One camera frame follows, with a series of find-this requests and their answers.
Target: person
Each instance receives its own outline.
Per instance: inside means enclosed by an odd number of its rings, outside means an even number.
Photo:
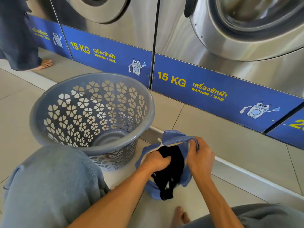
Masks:
[[[210,215],[190,222],[181,207],[171,228],[300,228],[304,215],[289,207],[253,204],[230,208],[211,179],[214,153],[206,142],[191,140],[188,165]],[[64,145],[40,148],[7,180],[2,228],[126,228],[153,172],[166,168],[170,157],[158,151],[113,190],[101,169],[82,151]]]
[[[52,60],[38,57],[38,46],[25,18],[31,12],[25,0],[0,0],[0,59],[8,60],[12,69],[41,70]]]

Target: washing machine door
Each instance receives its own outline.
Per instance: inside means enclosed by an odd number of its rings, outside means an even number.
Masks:
[[[124,12],[129,0],[66,0],[84,18],[107,24]]]
[[[304,0],[187,0],[184,14],[212,53],[257,61],[304,47]]]

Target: black garment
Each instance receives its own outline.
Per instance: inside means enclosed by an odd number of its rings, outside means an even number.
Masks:
[[[173,189],[179,183],[183,173],[184,157],[178,145],[162,146],[158,151],[163,157],[171,157],[171,162],[165,169],[154,172],[152,177],[161,191],[161,199],[171,199],[173,198]]]
[[[0,59],[7,59],[18,71],[36,68],[42,62],[25,21],[27,11],[25,0],[0,0]]]

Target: basket rim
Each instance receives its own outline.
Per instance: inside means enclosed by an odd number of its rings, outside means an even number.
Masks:
[[[37,101],[34,103],[31,112],[30,112],[30,116],[29,116],[29,125],[30,125],[30,130],[34,136],[34,138],[43,146],[45,145],[53,145],[53,144],[58,144],[57,142],[51,140],[47,135],[43,134],[42,132],[39,131],[38,127],[37,127],[37,122],[35,120],[36,118],[36,114],[37,114],[37,109],[40,106],[40,103],[44,100],[44,98],[51,92],[53,91],[53,89],[57,88],[60,85],[65,84],[66,82],[69,82],[71,80],[75,80],[84,76],[91,76],[91,75],[114,75],[119,77],[123,77],[124,79],[127,78],[130,81],[136,82],[138,85],[140,85],[144,90],[147,91],[147,95],[148,95],[148,107],[149,110],[147,111],[146,117],[145,119],[138,125],[138,127],[136,129],[134,129],[131,133],[127,134],[126,136],[124,136],[123,138],[120,138],[119,140],[110,142],[108,144],[104,144],[104,145],[100,145],[100,146],[90,146],[90,147],[74,147],[76,149],[80,149],[82,150],[86,155],[88,156],[98,156],[101,154],[105,154],[105,153],[109,153],[109,152],[113,152],[115,150],[121,149],[122,147],[130,144],[131,142],[133,142],[134,140],[136,140],[137,138],[139,138],[139,136],[145,131],[147,130],[150,125],[153,122],[154,119],[154,115],[155,115],[155,107],[154,107],[154,100],[153,97],[149,91],[148,88],[146,88],[142,83],[140,83],[138,80],[129,77],[129,76],[125,76],[122,74],[118,74],[118,73],[108,73],[108,72],[96,72],[96,73],[86,73],[86,74],[82,74],[82,75],[78,75],[75,77],[71,77],[69,79],[63,80],[55,85],[53,85],[51,88],[49,88],[47,91],[45,91],[40,97],[39,99],[37,99]]]

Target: bare foot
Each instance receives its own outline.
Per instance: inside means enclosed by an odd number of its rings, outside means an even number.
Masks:
[[[42,69],[48,68],[52,65],[53,65],[52,60],[42,59],[41,65],[34,69],[31,69],[31,70],[42,70]]]
[[[178,206],[175,209],[175,214],[172,219],[172,224],[170,228],[178,228],[181,227],[183,224],[187,224],[191,222],[188,214],[184,212],[181,206]]]

